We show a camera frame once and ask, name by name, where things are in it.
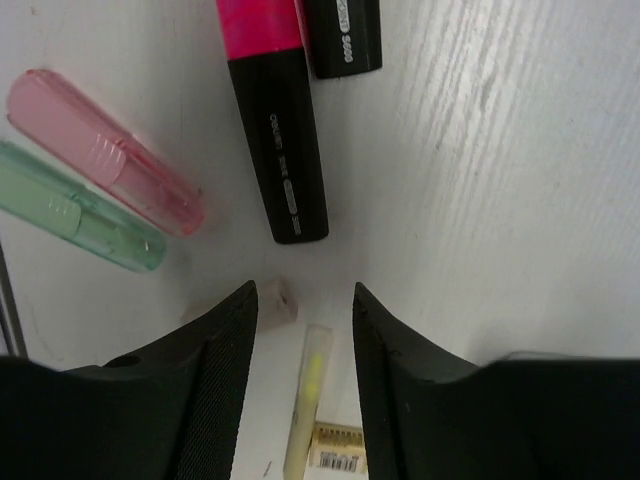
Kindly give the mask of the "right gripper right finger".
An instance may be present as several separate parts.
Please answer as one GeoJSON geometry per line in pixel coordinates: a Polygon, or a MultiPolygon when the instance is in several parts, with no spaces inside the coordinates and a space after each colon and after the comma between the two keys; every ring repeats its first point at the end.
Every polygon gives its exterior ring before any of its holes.
{"type": "Polygon", "coordinates": [[[468,362],[362,284],[353,343],[373,479],[635,479],[639,363],[514,353],[468,362]]]}

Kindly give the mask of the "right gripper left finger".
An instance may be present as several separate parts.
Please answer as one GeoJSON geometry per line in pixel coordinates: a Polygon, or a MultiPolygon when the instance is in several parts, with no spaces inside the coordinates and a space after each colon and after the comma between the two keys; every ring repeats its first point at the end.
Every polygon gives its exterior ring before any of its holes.
{"type": "Polygon", "coordinates": [[[1,360],[5,479],[227,479],[258,316],[247,282],[105,365],[1,360]]]}

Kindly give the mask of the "small wooden sharpener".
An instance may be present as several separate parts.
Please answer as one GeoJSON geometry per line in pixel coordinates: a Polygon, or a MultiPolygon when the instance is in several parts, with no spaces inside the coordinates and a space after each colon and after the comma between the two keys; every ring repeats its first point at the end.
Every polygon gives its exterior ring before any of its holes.
{"type": "Polygon", "coordinates": [[[368,463],[361,427],[316,422],[308,466],[351,474],[367,474],[368,463]]]}

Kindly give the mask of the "yellow highlighter pen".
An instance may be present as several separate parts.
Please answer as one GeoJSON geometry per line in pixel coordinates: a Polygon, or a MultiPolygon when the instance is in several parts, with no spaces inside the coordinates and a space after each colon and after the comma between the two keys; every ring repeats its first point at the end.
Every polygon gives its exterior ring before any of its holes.
{"type": "Polygon", "coordinates": [[[332,346],[333,333],[330,328],[313,324],[307,327],[283,465],[284,480],[304,478],[332,346]]]}

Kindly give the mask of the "pink capped black marker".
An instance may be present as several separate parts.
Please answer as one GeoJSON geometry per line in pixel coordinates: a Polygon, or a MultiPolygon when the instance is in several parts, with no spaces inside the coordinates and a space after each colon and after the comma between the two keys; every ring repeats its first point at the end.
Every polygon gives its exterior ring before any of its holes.
{"type": "Polygon", "coordinates": [[[227,64],[272,236],[324,239],[329,222],[295,2],[218,0],[227,64]]]}

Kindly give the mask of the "green capped black marker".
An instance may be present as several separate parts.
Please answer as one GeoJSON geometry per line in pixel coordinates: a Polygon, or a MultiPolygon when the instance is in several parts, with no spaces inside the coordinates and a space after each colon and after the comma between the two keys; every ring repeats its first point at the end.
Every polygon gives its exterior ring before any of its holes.
{"type": "Polygon", "coordinates": [[[296,7],[316,78],[337,79],[382,68],[379,0],[300,0],[296,7]]]}

